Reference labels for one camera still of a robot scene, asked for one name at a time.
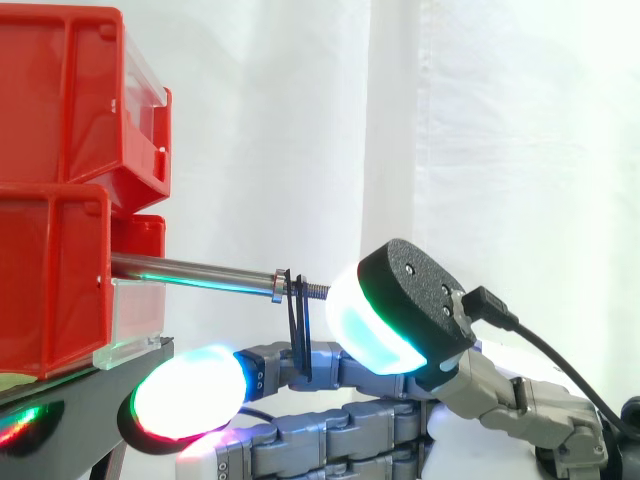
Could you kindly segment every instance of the black fingertip cap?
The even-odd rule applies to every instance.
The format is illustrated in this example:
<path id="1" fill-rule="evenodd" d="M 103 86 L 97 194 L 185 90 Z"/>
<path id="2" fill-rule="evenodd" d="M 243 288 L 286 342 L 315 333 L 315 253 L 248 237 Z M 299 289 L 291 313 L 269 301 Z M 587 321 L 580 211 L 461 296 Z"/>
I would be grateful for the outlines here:
<path id="1" fill-rule="evenodd" d="M 410 242 L 394 239 L 360 261 L 358 281 L 371 307 L 389 327 L 427 359 L 416 372 L 433 388 L 452 378 L 457 368 L 440 364 L 475 343 L 453 319 L 451 292 L 462 286 L 429 255 Z"/>

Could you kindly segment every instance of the robotic hand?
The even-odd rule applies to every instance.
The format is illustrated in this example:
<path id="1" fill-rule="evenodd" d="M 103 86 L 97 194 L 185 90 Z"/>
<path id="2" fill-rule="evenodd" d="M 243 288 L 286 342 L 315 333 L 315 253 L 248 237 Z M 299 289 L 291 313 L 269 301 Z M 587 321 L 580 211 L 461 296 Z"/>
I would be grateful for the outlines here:
<path id="1" fill-rule="evenodd" d="M 114 266 L 118 270 L 141 278 L 144 269 Z M 199 275 L 203 282 L 206 275 Z M 290 300 L 293 282 L 288 275 L 284 281 L 279 278 L 278 272 L 265 277 L 261 294 L 277 301 L 276 293 L 288 289 Z M 236 287 L 242 283 L 237 277 L 234 282 Z M 296 286 L 300 298 L 308 287 L 300 278 Z M 465 294 L 451 275 L 410 243 L 393 240 L 363 259 L 332 285 L 327 304 L 328 321 L 340 344 L 307 342 L 308 358 L 301 363 L 295 345 L 299 337 L 292 329 L 292 343 L 235 353 L 247 385 L 244 400 L 276 394 L 286 385 L 298 391 L 355 387 L 380 399 L 191 438 L 180 445 L 187 448 L 177 460 L 179 480 L 411 480 L 419 476 L 433 442 L 427 424 L 438 403 L 462 418 L 479 419 L 486 428 L 528 441 L 553 477 L 622 478 L 613 440 L 618 432 L 594 404 L 560 385 L 507 379 L 473 348 L 471 324 L 484 319 L 523 336 L 531 332 L 486 289 Z M 560 366 L 569 373 L 567 365 Z M 592 393 L 576 383 L 587 395 Z M 635 431 L 613 417 L 614 426 L 637 441 Z M 131 428 L 123 428 L 123 422 L 119 426 L 125 440 L 136 446 Z"/>

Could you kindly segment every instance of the white backdrop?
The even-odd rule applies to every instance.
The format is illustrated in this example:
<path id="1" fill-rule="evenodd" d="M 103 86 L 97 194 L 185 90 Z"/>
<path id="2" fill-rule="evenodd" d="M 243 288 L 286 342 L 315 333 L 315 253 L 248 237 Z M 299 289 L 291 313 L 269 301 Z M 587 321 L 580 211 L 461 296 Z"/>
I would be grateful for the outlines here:
<path id="1" fill-rule="evenodd" d="M 174 94 L 172 196 L 152 208 L 170 257 L 329 282 L 413 238 L 502 296 L 616 410 L 640 393 L 636 2 L 106 3 Z M 264 299 L 179 287 L 166 333 L 178 351 L 288 335 Z M 129 451 L 122 478 L 171 479 L 173 459 Z"/>

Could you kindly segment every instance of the stacked red bins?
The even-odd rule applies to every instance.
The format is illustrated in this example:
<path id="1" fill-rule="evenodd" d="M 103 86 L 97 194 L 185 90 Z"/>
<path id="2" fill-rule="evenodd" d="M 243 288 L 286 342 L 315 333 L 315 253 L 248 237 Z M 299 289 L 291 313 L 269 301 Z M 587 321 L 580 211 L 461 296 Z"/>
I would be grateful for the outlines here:
<path id="1" fill-rule="evenodd" d="M 163 287 L 110 263 L 164 256 L 135 213 L 169 196 L 170 119 L 118 10 L 0 4 L 0 384 L 156 346 Z"/>

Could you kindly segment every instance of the black cable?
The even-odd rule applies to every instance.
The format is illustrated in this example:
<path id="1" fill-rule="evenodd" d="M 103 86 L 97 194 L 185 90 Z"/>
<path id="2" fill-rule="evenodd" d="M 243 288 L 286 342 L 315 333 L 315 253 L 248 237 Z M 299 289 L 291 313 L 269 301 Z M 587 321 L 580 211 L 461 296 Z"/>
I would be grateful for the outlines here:
<path id="1" fill-rule="evenodd" d="M 260 420 L 264 420 L 265 422 L 271 423 L 274 420 L 274 417 L 269 415 L 268 413 L 261 412 L 260 410 L 255 410 L 253 408 L 242 407 L 238 413 L 240 415 L 248 415 L 250 417 L 259 418 Z"/>
<path id="2" fill-rule="evenodd" d="M 613 410 L 607 405 L 607 403 L 596 393 L 596 391 L 587 383 L 587 381 L 580 375 L 571 364 L 564 359 L 562 355 L 556 352 L 551 345 L 545 342 L 538 335 L 533 333 L 524 325 L 518 324 L 513 327 L 513 331 L 524 338 L 531 345 L 536 347 L 542 353 L 544 353 L 549 359 L 555 363 L 560 369 L 569 377 L 573 383 L 575 383 L 580 390 L 587 396 L 587 398 L 593 403 L 602 415 L 611 422 L 620 432 L 633 441 L 640 441 L 640 430 L 624 423 L 620 417 L 618 417 Z"/>

